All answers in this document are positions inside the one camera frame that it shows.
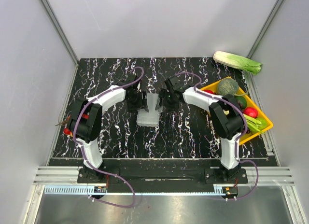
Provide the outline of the grey plastic tool case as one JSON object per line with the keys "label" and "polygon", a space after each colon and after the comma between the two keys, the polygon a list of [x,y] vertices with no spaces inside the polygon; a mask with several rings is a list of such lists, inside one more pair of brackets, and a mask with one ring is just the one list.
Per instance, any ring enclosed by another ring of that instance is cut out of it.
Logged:
{"label": "grey plastic tool case", "polygon": [[158,94],[147,93],[147,103],[148,103],[148,112],[144,109],[138,110],[137,115],[137,125],[142,127],[158,127],[160,114],[162,112],[162,108],[160,110],[155,110],[157,104]]}

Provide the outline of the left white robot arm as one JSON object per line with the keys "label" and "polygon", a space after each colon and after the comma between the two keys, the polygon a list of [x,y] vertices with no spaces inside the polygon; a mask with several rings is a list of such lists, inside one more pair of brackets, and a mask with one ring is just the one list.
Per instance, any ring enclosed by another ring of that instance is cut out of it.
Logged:
{"label": "left white robot arm", "polygon": [[88,178],[99,183],[105,172],[103,160],[98,149],[98,138],[101,132],[102,114],[120,102],[126,102],[129,112],[137,112],[146,105],[146,93],[140,90],[141,77],[130,74],[127,79],[110,86],[104,92],[88,99],[76,100],[70,114],[67,128],[73,140],[81,147],[84,158],[84,169]]}

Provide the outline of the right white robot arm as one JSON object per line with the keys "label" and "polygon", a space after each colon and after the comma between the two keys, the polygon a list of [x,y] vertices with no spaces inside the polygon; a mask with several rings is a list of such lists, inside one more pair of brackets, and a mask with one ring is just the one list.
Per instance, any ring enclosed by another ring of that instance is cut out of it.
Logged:
{"label": "right white robot arm", "polygon": [[247,131],[246,120],[233,95],[217,96],[198,89],[199,84],[201,82],[194,86],[185,85],[176,75],[166,79],[166,87],[159,90],[156,108],[175,112],[181,103],[186,103],[206,110],[221,140],[221,165],[215,175],[223,182],[231,183],[241,169],[239,142]]}

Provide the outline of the toy red tomato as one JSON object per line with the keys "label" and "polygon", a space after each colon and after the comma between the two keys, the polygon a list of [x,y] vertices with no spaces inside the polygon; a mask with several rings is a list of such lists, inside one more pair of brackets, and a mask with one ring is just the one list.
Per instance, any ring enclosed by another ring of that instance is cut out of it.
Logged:
{"label": "toy red tomato", "polygon": [[209,94],[215,94],[213,91],[211,91],[211,90],[205,90],[204,92],[207,92],[207,93],[209,93]]}

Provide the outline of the toy cantaloupe melon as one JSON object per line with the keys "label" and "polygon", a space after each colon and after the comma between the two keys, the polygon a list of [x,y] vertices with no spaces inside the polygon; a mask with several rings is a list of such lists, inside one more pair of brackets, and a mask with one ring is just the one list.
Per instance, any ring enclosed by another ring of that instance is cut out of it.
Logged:
{"label": "toy cantaloupe melon", "polygon": [[216,87],[216,93],[220,96],[235,95],[239,90],[239,84],[232,78],[222,79]]}

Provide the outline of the toy napa cabbage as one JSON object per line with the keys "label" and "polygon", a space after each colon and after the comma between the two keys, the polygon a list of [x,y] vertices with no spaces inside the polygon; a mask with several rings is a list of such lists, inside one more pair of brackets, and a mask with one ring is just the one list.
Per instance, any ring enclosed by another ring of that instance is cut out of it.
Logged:
{"label": "toy napa cabbage", "polygon": [[259,62],[223,51],[216,51],[213,55],[213,59],[215,62],[225,66],[238,70],[244,70],[254,75],[257,75],[262,68],[262,64]]}

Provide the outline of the toy green avocado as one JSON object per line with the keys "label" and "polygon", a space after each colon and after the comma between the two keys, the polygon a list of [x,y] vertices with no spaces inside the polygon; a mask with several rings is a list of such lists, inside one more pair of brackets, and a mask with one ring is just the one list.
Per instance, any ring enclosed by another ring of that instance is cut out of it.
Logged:
{"label": "toy green avocado", "polygon": [[245,97],[235,96],[235,99],[237,100],[237,103],[238,103],[238,105],[239,105],[241,110],[246,109],[246,107],[247,107],[247,100],[245,99]]}

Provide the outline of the toy lychee bunch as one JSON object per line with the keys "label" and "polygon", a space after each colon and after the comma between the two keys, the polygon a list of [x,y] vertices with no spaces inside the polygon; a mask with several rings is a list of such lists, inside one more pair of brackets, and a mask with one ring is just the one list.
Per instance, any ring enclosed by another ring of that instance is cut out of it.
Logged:
{"label": "toy lychee bunch", "polygon": [[70,115],[66,117],[63,121],[56,124],[56,126],[64,126],[65,128],[63,130],[63,133],[67,136],[72,137],[73,136],[72,132],[67,128],[67,124],[69,123],[69,120],[70,120]]}

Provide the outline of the yellow plastic bin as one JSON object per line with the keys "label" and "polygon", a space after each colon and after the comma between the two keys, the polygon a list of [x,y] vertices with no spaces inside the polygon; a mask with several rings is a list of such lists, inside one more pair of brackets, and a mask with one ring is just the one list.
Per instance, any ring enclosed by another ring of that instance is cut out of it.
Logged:
{"label": "yellow plastic bin", "polygon": [[[216,81],[210,85],[207,85],[203,88],[201,88],[200,90],[202,91],[207,91],[207,90],[211,90],[212,92],[216,93],[217,92],[217,85],[219,84],[221,80]],[[270,121],[270,119],[262,112],[262,110],[253,102],[253,100],[248,96],[248,95],[244,95],[243,96],[246,101],[247,101],[247,106],[248,107],[252,107],[254,109],[257,110],[258,112],[258,118],[263,118],[265,120],[265,125],[264,125],[264,129],[262,129],[260,132],[251,132],[245,134],[244,136],[242,136],[239,140],[239,144],[243,145],[246,142],[250,141],[251,139],[258,137],[261,134],[264,134],[265,132],[267,132],[268,130],[270,130],[271,128],[273,128],[273,123]]]}

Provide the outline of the toy red apple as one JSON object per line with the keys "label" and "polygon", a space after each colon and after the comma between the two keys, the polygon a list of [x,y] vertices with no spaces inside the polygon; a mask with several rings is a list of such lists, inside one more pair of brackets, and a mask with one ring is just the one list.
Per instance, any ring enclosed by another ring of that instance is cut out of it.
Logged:
{"label": "toy red apple", "polygon": [[247,107],[244,109],[243,113],[247,116],[250,116],[252,118],[257,118],[259,113],[258,110],[253,107]]}

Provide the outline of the toy green leafy vegetable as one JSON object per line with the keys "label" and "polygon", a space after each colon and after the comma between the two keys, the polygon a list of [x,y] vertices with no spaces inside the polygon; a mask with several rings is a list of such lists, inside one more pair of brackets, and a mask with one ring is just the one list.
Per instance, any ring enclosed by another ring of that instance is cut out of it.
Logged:
{"label": "toy green leafy vegetable", "polygon": [[248,129],[251,133],[263,133],[263,130],[267,127],[267,121],[264,118],[257,117],[252,118],[243,114],[246,118]]}

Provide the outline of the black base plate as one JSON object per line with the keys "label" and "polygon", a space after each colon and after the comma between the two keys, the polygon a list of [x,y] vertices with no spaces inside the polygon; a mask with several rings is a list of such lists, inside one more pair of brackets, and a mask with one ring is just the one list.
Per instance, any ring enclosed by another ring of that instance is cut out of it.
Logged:
{"label": "black base plate", "polygon": [[228,172],[218,159],[105,159],[99,168],[128,182],[183,180],[206,184],[247,184],[246,170],[237,166]]}

